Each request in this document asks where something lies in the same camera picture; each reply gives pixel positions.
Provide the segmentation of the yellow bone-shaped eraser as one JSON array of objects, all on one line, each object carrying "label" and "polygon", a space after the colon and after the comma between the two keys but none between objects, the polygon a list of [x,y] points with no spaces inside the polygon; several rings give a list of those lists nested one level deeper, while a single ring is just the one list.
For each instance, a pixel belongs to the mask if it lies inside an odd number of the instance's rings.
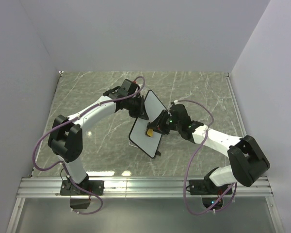
[{"label": "yellow bone-shaped eraser", "polygon": [[153,129],[147,129],[146,130],[146,135],[149,136],[149,137],[153,137],[153,135],[154,135]]}]

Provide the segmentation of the small whiteboard with black frame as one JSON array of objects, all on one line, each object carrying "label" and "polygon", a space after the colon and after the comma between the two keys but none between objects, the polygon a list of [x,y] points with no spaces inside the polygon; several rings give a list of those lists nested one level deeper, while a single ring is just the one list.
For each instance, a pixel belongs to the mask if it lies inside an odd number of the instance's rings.
[{"label": "small whiteboard with black frame", "polygon": [[131,144],[134,144],[148,157],[155,158],[162,135],[154,132],[152,136],[148,136],[146,134],[147,125],[154,121],[163,110],[167,109],[157,95],[152,90],[149,90],[145,97],[145,110],[149,120],[137,118],[129,133],[129,140]]}]

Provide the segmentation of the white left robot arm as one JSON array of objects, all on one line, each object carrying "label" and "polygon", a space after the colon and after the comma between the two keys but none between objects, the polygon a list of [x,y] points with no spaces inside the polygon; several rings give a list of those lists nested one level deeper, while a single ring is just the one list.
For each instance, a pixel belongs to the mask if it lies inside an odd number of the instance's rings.
[{"label": "white left robot arm", "polygon": [[148,119],[145,110],[145,99],[140,94],[145,83],[138,85],[125,79],[121,86],[105,91],[93,104],[82,111],[68,117],[59,115],[53,122],[48,138],[48,146],[60,158],[69,178],[72,179],[71,189],[77,195],[83,195],[89,188],[89,175],[80,159],[83,150],[83,134],[96,123],[119,110],[127,110],[133,118]]}]

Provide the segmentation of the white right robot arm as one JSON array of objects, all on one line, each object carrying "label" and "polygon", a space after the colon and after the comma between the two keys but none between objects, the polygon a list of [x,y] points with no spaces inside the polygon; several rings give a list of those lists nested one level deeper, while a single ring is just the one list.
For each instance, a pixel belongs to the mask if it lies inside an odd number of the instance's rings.
[{"label": "white right robot arm", "polygon": [[170,131],[177,131],[183,139],[209,147],[229,159],[228,166],[212,169],[204,176],[203,182],[196,185],[202,194],[215,194],[222,186],[232,183],[250,187],[270,168],[254,137],[231,136],[191,120],[183,104],[163,110],[154,121],[148,123],[146,135],[151,136],[154,132],[165,135]]}]

